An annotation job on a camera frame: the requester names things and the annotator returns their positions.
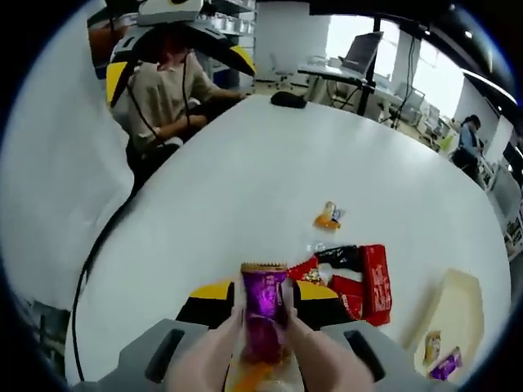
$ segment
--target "black computer mouse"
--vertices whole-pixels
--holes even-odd
[[[276,106],[283,106],[285,108],[303,109],[307,101],[301,96],[297,96],[292,92],[278,91],[271,98],[270,102]]]

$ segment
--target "window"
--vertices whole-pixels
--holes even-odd
[[[425,100],[441,114],[452,118],[463,88],[463,72],[449,57],[422,41],[413,86],[425,93]]]
[[[354,38],[371,33],[373,24],[373,18],[365,16],[331,16],[327,35],[327,57],[344,57]],[[374,72],[390,81],[400,40],[400,30],[396,24],[385,20],[382,20],[380,30],[383,31],[383,39],[379,43]]]

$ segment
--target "purple snack package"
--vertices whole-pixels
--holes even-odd
[[[459,347],[456,347],[448,357],[443,359],[431,370],[429,377],[435,380],[445,381],[454,370],[461,366],[463,366],[461,351],[459,350]]]
[[[284,353],[288,321],[281,287],[287,278],[287,266],[242,264],[241,272],[247,297],[243,357],[250,363],[278,363]]]

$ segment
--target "red package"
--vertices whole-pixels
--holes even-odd
[[[318,271],[318,258],[313,256],[304,263],[289,268],[288,276],[292,280],[304,280],[321,285],[320,272]]]
[[[331,288],[342,300],[346,312],[353,320],[363,316],[363,283],[333,275]]]
[[[362,247],[364,254],[364,319],[375,327],[387,324],[392,307],[391,281],[383,245]]]

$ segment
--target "candy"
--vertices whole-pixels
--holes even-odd
[[[340,220],[345,215],[345,211],[336,208],[333,202],[326,202],[324,210],[314,221],[314,225],[321,229],[334,231],[342,227]]]
[[[314,284],[322,284],[318,271],[318,259],[313,256],[304,263],[288,269],[288,276],[292,280],[304,280]]]
[[[429,332],[425,336],[425,357],[423,358],[423,364],[425,366],[430,365],[440,356],[441,349],[441,332],[433,331]]]
[[[392,308],[391,282],[383,245],[361,247],[364,255],[364,319],[378,327],[389,323]]]
[[[463,366],[461,351],[459,350],[459,347],[456,347],[448,357],[443,359],[430,371],[428,376],[436,380],[445,381],[449,378],[452,372],[461,366]]]
[[[284,329],[287,311],[282,283],[286,265],[243,264],[245,326],[247,342],[243,357],[250,363],[278,363],[284,355]]]
[[[361,320],[363,315],[363,284],[334,275],[331,288],[342,300],[349,317],[353,320]]]
[[[333,268],[347,268],[356,272],[363,271],[363,255],[356,245],[335,247],[316,252],[320,264],[329,263]]]

